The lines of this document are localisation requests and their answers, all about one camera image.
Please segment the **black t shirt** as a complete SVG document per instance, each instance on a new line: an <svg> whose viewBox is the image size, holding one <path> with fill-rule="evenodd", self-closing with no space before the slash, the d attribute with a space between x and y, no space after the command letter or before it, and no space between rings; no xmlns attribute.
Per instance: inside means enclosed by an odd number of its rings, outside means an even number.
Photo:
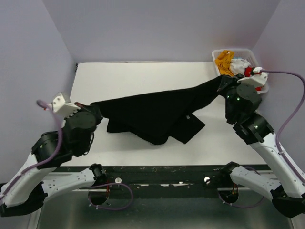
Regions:
<svg viewBox="0 0 305 229"><path fill-rule="evenodd" d="M128 96L94 102L108 119L108 133L130 132L154 145L169 137L186 144L205 123L194 112L217 96L220 76L192 88Z"/></svg>

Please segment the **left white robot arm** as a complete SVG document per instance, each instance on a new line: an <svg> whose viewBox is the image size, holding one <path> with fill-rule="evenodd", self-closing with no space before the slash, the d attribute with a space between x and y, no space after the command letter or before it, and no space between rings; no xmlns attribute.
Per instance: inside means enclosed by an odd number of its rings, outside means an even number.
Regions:
<svg viewBox="0 0 305 229"><path fill-rule="evenodd" d="M100 164L92 164L68 177L44 180L72 157L84 156L90 151L102 114L94 104L76 103L76 106L77 112L65 119L64 127L42 134L20 171L10 182L1 184L1 217L28 215L56 196L78 188L105 185L107 175Z"/></svg>

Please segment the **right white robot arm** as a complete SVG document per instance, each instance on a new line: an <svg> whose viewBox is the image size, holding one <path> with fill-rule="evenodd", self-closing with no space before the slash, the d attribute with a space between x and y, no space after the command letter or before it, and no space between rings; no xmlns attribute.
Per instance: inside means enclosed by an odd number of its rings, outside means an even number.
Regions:
<svg viewBox="0 0 305 229"><path fill-rule="evenodd" d="M281 147L267 120L257 113L262 99L255 87L241 79L221 76L219 95L225 98L225 118L235 133L268 164L277 179L272 180L235 162L219 172L225 187L241 185L262 195L284 216L305 212L305 174Z"/></svg>

